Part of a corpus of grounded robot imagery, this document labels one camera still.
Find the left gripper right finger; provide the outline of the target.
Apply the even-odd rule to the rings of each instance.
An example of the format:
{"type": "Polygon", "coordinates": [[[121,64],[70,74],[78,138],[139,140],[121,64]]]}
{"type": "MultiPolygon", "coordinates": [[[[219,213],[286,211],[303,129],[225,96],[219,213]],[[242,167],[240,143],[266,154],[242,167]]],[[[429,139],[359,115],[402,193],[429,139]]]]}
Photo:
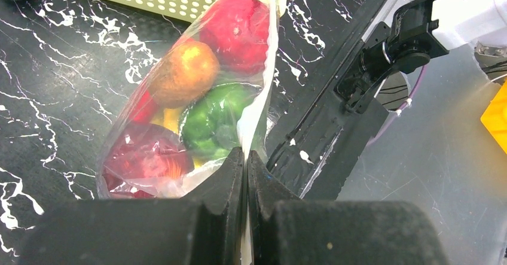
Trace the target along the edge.
{"type": "Polygon", "coordinates": [[[303,200],[247,160],[255,264],[447,264],[434,226],[403,201],[303,200]]]}

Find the clear zip top bag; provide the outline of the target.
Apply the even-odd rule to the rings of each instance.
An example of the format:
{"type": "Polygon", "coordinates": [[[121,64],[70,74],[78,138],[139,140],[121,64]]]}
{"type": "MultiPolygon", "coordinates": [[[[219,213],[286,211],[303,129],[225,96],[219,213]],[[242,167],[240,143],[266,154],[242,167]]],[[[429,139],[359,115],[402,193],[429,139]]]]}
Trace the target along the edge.
{"type": "MultiPolygon", "coordinates": [[[[282,10],[280,8],[281,2],[280,2],[280,0],[269,0],[269,2],[266,5],[269,7],[270,24],[268,27],[268,38],[267,38],[268,50],[266,52],[264,70],[256,75],[251,76],[251,77],[243,77],[243,76],[239,76],[237,73],[235,73],[229,69],[226,69],[224,66],[222,66],[220,64],[220,61],[218,59],[218,62],[220,65],[218,76],[217,76],[214,84],[209,89],[209,90],[211,90],[212,88],[214,88],[216,86],[219,86],[222,84],[229,84],[229,83],[246,83],[246,84],[258,86],[261,88],[260,92],[257,94],[257,96],[255,97],[253,102],[243,110],[242,116],[241,116],[240,120],[237,122],[237,135],[239,138],[239,146],[234,147],[234,148],[240,148],[243,152],[243,155],[244,155],[243,179],[242,179],[243,189],[242,189],[242,197],[240,199],[240,204],[242,207],[242,210],[241,210],[242,227],[241,227],[241,237],[240,237],[240,263],[239,264],[254,264],[251,219],[250,219],[250,213],[249,213],[248,197],[246,195],[248,192],[248,190],[247,190],[248,185],[247,185],[246,161],[248,160],[249,153],[251,151],[256,151],[259,154],[261,160],[262,161],[265,160],[266,115],[267,115],[267,110],[268,110],[269,103],[270,103],[270,94],[271,94],[271,88],[272,88],[273,77],[274,77],[274,72],[275,72],[276,51],[277,51],[277,48],[279,45],[278,26],[279,26],[280,16],[282,15],[282,10]]],[[[173,46],[175,46],[179,42],[183,42],[183,41],[186,41],[189,39],[200,41],[199,40],[200,30],[202,29],[202,27],[205,24],[205,22],[203,20],[203,16],[206,13],[206,11],[203,12],[200,16],[198,16],[193,23],[191,23],[189,28],[183,33],[183,35],[175,42],[175,44],[173,46]]],[[[109,150],[113,146],[116,139],[119,137],[119,134],[121,134],[121,132],[123,131],[123,129],[125,128],[125,126],[127,124],[129,124],[131,122],[135,122],[135,121],[129,121],[129,114],[130,114],[130,111],[132,110],[133,106],[138,102],[138,100],[142,96],[142,94],[145,91],[148,91],[149,73],[141,81],[141,83],[138,85],[136,90],[130,96],[125,107],[121,110],[120,116],[115,121],[110,133],[107,136],[106,141],[103,144],[102,152],[98,156],[98,159],[97,159],[97,190],[98,190],[99,196],[102,200],[135,199],[135,198],[107,197],[106,190],[101,188],[102,182],[99,181],[99,178],[100,178],[100,174],[102,172],[102,162],[104,161],[105,157],[108,155],[109,150]]],[[[183,108],[184,110],[183,110],[181,117],[179,119],[179,123],[182,120],[182,116],[183,116],[185,109],[187,109],[187,107],[189,107],[193,103],[197,102],[203,96],[197,98],[196,100],[192,101],[190,104],[188,104],[186,106],[180,107],[180,108],[183,108]]],[[[218,159],[218,160],[211,160],[211,161],[203,163],[203,162],[200,162],[199,160],[195,159],[190,152],[189,152],[189,154],[194,162],[194,170],[192,172],[184,175],[184,177],[182,177],[179,181],[167,182],[167,184],[163,185],[162,196],[153,197],[153,198],[146,198],[146,199],[179,199],[181,197],[184,197],[185,195],[190,193],[193,189],[195,189],[198,185],[200,185],[203,181],[205,181],[208,177],[210,177],[214,172],[216,172],[222,166],[225,159],[228,157],[228,156],[226,156],[226,157],[218,159]]]]}

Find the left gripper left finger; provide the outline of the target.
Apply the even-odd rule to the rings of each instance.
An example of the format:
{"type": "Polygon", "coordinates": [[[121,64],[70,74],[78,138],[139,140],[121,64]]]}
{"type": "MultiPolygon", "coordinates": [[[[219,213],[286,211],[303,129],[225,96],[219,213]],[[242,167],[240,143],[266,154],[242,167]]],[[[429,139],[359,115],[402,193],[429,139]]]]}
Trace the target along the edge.
{"type": "Polygon", "coordinates": [[[244,155],[179,199],[68,202],[45,213],[21,264],[239,264],[244,155]]]}

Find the red fake apple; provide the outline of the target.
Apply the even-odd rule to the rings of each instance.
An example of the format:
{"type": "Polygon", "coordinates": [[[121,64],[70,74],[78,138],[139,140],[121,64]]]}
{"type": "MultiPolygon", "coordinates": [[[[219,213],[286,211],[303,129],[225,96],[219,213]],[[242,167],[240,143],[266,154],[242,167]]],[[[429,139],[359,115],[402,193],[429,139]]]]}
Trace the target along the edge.
{"type": "Polygon", "coordinates": [[[204,14],[199,40],[220,64],[239,76],[251,77],[265,68],[269,7],[259,0],[217,0],[204,14]]]}

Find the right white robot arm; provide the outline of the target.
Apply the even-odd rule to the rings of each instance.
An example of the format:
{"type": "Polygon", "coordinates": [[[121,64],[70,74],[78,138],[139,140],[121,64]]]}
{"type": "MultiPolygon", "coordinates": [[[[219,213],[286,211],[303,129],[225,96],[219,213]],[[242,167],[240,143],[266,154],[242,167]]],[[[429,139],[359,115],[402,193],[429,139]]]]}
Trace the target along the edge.
{"type": "Polygon", "coordinates": [[[362,114],[381,82],[410,74],[431,59],[506,28],[506,0],[413,0],[399,7],[389,36],[363,48],[335,92],[348,112],[362,114]]]}

